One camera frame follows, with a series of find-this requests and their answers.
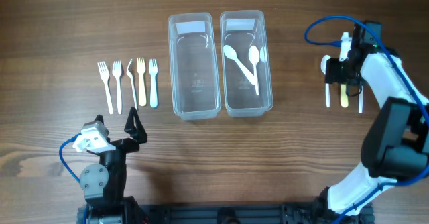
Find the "outermost white plastic spoon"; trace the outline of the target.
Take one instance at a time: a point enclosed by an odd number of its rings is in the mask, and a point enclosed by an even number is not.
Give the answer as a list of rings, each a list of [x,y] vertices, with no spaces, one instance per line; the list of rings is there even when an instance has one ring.
[[[358,112],[363,113],[363,87],[362,86],[360,86],[360,88],[359,88]]]

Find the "yellow plastic fork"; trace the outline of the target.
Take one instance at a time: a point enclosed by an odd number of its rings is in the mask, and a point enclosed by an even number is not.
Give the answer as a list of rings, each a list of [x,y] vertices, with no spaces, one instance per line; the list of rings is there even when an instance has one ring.
[[[137,73],[139,75],[139,105],[146,106],[147,105],[147,95],[145,90],[145,72],[146,65],[144,57],[139,57],[137,59]]]

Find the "thin white plastic spoon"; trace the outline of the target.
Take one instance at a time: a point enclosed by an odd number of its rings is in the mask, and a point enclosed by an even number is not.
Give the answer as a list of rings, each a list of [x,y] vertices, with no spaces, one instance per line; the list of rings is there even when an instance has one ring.
[[[326,74],[326,66],[327,66],[328,60],[330,60],[329,55],[323,56],[321,60],[320,68],[323,74]],[[326,107],[330,108],[330,87],[328,83],[325,84],[325,102],[326,102]]]

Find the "long white plastic spoon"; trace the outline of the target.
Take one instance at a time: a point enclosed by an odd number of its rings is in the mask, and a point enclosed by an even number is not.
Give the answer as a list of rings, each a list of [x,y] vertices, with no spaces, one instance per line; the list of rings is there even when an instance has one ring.
[[[224,45],[223,46],[223,53],[224,55],[234,61],[236,63],[236,65],[239,67],[239,69],[241,70],[241,72],[244,74],[244,76],[247,78],[247,80],[255,85],[255,79],[254,79],[254,75],[249,71],[249,69],[247,67],[245,67],[245,65],[238,59],[237,57],[237,53],[236,51],[230,46],[230,45]]]

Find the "yellow plastic spoon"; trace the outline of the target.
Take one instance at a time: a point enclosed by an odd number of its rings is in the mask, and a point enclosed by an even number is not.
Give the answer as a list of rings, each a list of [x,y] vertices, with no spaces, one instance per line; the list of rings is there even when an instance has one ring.
[[[340,85],[340,104],[343,108],[347,108],[349,106],[347,86],[345,84]]]

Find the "wide-handled white spoon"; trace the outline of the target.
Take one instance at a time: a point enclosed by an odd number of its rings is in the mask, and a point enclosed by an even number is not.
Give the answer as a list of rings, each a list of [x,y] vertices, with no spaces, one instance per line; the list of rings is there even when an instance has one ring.
[[[248,57],[249,57],[249,61],[253,65],[253,75],[255,79],[255,92],[256,92],[256,95],[259,96],[259,80],[257,75],[257,64],[259,63],[260,56],[259,56],[259,50],[256,46],[252,45],[249,48]]]

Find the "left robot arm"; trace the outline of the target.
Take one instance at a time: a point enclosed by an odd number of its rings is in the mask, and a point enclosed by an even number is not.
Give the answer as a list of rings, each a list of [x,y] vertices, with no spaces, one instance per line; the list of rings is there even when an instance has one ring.
[[[126,155],[138,152],[147,134],[137,109],[130,108],[124,127],[128,138],[110,140],[102,115],[85,123],[73,148],[99,157],[80,174],[79,185],[86,205],[78,209],[77,223],[149,223],[149,216],[133,196],[124,195],[127,180]]]

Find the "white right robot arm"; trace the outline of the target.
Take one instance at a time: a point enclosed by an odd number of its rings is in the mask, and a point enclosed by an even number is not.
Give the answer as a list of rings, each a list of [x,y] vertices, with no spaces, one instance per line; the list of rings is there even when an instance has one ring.
[[[314,204],[314,216],[339,223],[357,216],[381,193],[413,185],[428,177],[428,98],[402,68],[395,50],[381,41],[381,24],[356,21],[352,34],[344,32],[337,58],[324,56],[325,95],[334,83],[363,96],[369,85],[380,112],[361,148],[361,161],[338,184],[327,187]]]

